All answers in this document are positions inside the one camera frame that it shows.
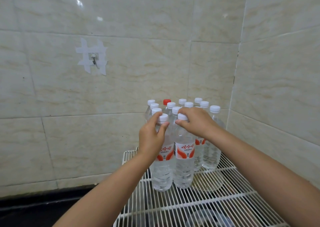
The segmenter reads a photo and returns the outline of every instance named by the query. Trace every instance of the tile wall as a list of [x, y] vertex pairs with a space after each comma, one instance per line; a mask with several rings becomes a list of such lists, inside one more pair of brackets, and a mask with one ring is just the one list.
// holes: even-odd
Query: tile wall
[[[246, 0], [0, 0], [0, 196], [101, 181], [148, 99], [229, 112]], [[106, 76], [75, 47], [103, 42]]]
[[227, 129], [320, 188], [320, 0], [247, 0]]

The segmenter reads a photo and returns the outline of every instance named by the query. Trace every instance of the person's left hand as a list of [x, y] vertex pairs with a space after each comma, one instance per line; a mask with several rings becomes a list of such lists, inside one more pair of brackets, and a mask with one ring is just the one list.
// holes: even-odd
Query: person's left hand
[[138, 153], [144, 154], [151, 163], [156, 159], [161, 150], [165, 140], [165, 132], [169, 125], [169, 122], [163, 123], [157, 133], [156, 123], [161, 115], [162, 112], [156, 112], [139, 131]]

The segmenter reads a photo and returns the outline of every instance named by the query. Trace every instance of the human arm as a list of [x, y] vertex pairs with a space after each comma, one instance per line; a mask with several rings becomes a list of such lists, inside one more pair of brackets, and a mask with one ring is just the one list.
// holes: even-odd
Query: human arm
[[156, 132], [155, 125], [161, 114], [154, 114], [140, 129], [137, 155], [74, 204], [53, 227], [106, 227], [114, 223], [161, 150], [169, 124], [162, 124]]
[[231, 160], [270, 206], [291, 226], [319, 226], [320, 191], [251, 145], [220, 128], [201, 108], [182, 108], [189, 123], [176, 124], [206, 138]]

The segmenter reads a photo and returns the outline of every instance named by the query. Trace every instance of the bottle label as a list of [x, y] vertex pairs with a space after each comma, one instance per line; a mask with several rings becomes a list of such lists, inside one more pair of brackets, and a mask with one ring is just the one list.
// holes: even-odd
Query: bottle label
[[201, 144], [205, 144], [206, 143], [206, 139], [201, 138], [201, 137], [197, 137], [195, 140], [195, 145], [201, 145]]
[[164, 161], [164, 160], [170, 160], [174, 156], [174, 144], [162, 146], [160, 153], [158, 154], [156, 160], [157, 161]]
[[195, 143], [179, 144], [175, 143], [175, 155], [177, 159], [190, 159], [195, 154]]

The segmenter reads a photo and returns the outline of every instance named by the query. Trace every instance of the plastic lid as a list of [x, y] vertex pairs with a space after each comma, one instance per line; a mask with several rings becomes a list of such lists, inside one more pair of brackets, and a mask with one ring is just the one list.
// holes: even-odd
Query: plastic lid
[[176, 103], [175, 102], [168, 102], [167, 103], [167, 108], [173, 108], [176, 106]]
[[163, 113], [161, 116], [158, 118], [158, 123], [164, 123], [168, 120], [169, 116], [168, 114]]
[[171, 100], [170, 99], [163, 100], [163, 105], [167, 105], [168, 102], [171, 102]]
[[210, 106], [210, 112], [218, 113], [218, 112], [220, 112], [220, 107], [212, 105], [212, 106]]
[[186, 101], [186, 99], [179, 99], [179, 105], [184, 105]]
[[186, 102], [185, 104], [184, 104], [184, 106], [185, 107], [193, 107], [193, 102]]
[[158, 103], [152, 103], [152, 104], [150, 105], [150, 108], [151, 108], [151, 109], [157, 108], [157, 107], [159, 107], [159, 104], [158, 104]]
[[162, 109], [161, 108], [153, 108], [151, 110], [152, 115], [155, 114], [156, 112], [162, 112]]
[[202, 102], [200, 102], [200, 106], [207, 108], [207, 107], [209, 107], [209, 102], [207, 102], [207, 101], [202, 101]]
[[180, 108], [181, 108], [181, 107], [173, 107], [173, 108], [172, 108], [172, 113], [175, 114], [175, 115], [177, 115]]
[[200, 103], [200, 102], [202, 102], [202, 98], [196, 97], [196, 98], [194, 99], [194, 102], [195, 102], [195, 103]]
[[182, 114], [182, 113], [179, 113], [178, 114], [178, 119], [180, 119], [180, 120], [188, 120], [188, 117], [186, 115]]
[[155, 103], [156, 100], [148, 100], [148, 106], [150, 106], [151, 104]]

